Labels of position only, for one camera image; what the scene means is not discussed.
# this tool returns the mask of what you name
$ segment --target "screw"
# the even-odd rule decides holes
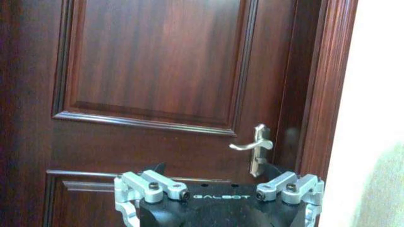
[[[179,192],[178,198],[179,198],[182,201],[186,201],[186,200],[189,199],[189,191],[182,190],[182,191]]]
[[[286,189],[287,191],[290,191],[290,192],[295,192],[295,191],[297,191],[295,184],[287,183],[287,184],[285,185],[285,189]]]
[[[265,199],[265,194],[262,192],[257,191],[255,198],[258,201],[262,201]]]
[[[150,182],[149,183],[149,189],[150,190],[157,190],[158,189],[158,183],[157,182]]]

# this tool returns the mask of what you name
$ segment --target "silver metal bracket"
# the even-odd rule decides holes
[[[295,182],[295,180],[295,174],[291,172],[285,172],[269,182],[258,184],[255,191],[257,200],[273,201],[275,199],[275,194],[285,188],[285,185]]]
[[[305,227],[314,227],[315,216],[321,213],[323,181],[311,174],[298,178],[294,173],[285,172],[266,183],[257,185],[258,201],[271,201],[281,192],[282,202],[287,204],[306,203]]]
[[[149,182],[157,182],[169,199],[178,201],[187,200],[189,192],[183,183],[170,180],[151,170],[143,171],[141,178]]]
[[[249,150],[250,152],[250,164],[249,164],[249,173],[253,177],[259,176],[263,173],[263,164],[266,161],[266,150],[273,148],[273,143],[269,140],[270,130],[266,128],[263,124],[259,124],[254,127],[254,136],[253,143],[247,145],[234,145],[230,144],[229,148],[234,150]]]
[[[151,170],[142,172],[141,176],[126,172],[113,179],[114,185],[114,209],[121,212],[126,227],[138,227],[139,220],[135,215],[138,201],[143,198],[146,203],[162,200],[162,191],[173,200],[186,200],[189,192],[186,185],[174,182]]]

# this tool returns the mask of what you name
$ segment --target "door panel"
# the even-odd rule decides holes
[[[249,1],[65,1],[61,14],[55,118],[234,135]]]
[[[298,2],[7,1],[5,226],[121,224],[99,189],[111,178],[67,171],[113,175],[165,162],[173,177],[262,180],[250,153],[227,144],[250,143],[258,123],[274,144],[282,136]],[[293,152],[275,157],[294,163]]]
[[[227,144],[275,131],[293,13],[293,0],[63,1],[49,168],[166,162],[171,176],[253,181]]]

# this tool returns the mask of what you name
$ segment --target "lever handle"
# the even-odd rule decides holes
[[[262,147],[266,150],[270,150],[273,147],[271,141],[270,140],[265,140],[265,139],[259,139],[258,141],[246,144],[246,145],[235,145],[235,144],[230,144],[227,145],[229,148],[234,149],[234,150],[249,150],[257,147]]]
[[[253,143],[246,145],[229,144],[229,148],[234,150],[250,150],[249,173],[253,177],[262,174],[266,162],[266,150],[270,150],[273,143],[269,140],[269,129],[263,124],[254,127]]]

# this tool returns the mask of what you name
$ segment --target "door trim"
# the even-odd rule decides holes
[[[327,173],[357,0],[325,0],[305,103],[305,132],[295,170],[323,179]]]

